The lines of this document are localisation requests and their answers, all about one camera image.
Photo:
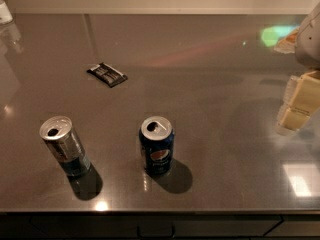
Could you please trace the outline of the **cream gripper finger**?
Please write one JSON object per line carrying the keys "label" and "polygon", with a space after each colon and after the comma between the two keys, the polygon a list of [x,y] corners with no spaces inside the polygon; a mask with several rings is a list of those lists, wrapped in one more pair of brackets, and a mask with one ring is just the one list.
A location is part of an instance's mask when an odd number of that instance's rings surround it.
{"label": "cream gripper finger", "polygon": [[320,109],[320,71],[292,75],[287,82],[283,105],[277,115],[276,132],[291,135],[300,130]]}

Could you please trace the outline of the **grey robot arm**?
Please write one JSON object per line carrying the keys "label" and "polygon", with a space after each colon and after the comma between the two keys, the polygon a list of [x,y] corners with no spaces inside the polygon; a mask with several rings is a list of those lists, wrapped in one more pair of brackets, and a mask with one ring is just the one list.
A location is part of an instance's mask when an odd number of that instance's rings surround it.
{"label": "grey robot arm", "polygon": [[277,42],[274,50],[293,53],[297,62],[307,69],[301,76],[290,76],[277,115],[277,133],[291,135],[320,109],[320,3],[299,27]]}

